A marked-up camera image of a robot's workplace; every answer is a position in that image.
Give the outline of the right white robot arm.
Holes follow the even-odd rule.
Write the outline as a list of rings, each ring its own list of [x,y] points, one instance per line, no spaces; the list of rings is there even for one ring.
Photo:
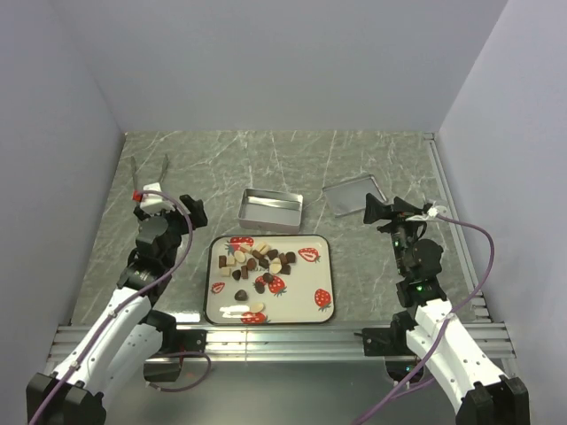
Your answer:
[[[363,221],[380,221],[377,231],[390,236],[398,273],[397,295],[403,310],[393,315],[392,348],[412,352],[418,363],[375,406],[356,419],[362,424],[387,403],[410,391],[409,381],[423,368],[445,392],[458,424],[528,424],[529,393],[522,380],[507,376],[482,351],[440,287],[442,247],[424,238],[432,220],[449,222],[447,209],[431,203],[418,208],[399,197],[386,205],[365,198]]]

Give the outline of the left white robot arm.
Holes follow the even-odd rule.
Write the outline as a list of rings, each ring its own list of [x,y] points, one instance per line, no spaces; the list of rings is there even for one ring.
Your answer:
[[[157,389],[177,378],[184,359],[208,358],[198,347],[186,351],[175,317],[155,308],[187,258],[194,230],[208,223],[204,203],[155,189],[138,191],[134,199],[138,234],[127,265],[83,339],[52,372],[37,373],[28,383],[30,424],[102,424],[112,394],[147,360],[173,361],[174,372],[147,377]]]

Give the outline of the white oval chocolate front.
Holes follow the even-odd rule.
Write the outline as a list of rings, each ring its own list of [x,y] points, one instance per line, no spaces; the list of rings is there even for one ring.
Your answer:
[[[249,305],[249,312],[250,313],[261,313],[265,309],[265,305],[261,302],[253,303]]]

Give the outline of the metal serving tongs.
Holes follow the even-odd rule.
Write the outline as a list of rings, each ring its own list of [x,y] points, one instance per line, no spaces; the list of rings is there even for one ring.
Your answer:
[[[129,159],[129,165],[133,191],[141,190],[145,184],[153,184],[156,182],[162,184],[166,179],[169,163],[170,160],[167,154],[163,156],[160,166],[158,166],[157,162],[147,162],[138,165],[136,157],[132,156]]]

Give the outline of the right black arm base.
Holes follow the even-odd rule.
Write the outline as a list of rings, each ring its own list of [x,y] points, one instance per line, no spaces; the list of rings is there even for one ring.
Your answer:
[[[364,356],[382,358],[388,377],[395,383],[412,372],[419,362],[419,358],[402,346],[388,328],[363,328],[359,337]]]

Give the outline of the dark heart chocolate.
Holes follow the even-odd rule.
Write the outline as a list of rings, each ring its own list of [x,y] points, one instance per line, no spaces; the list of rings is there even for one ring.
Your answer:
[[[249,297],[245,290],[239,290],[236,292],[234,299],[238,302],[245,302],[249,299]]]

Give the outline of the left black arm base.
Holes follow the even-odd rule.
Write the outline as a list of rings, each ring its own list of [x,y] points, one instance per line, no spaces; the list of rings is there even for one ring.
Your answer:
[[[208,367],[207,331],[202,328],[177,330],[164,348],[144,362],[144,379],[149,384],[176,383],[186,363],[196,360]]]

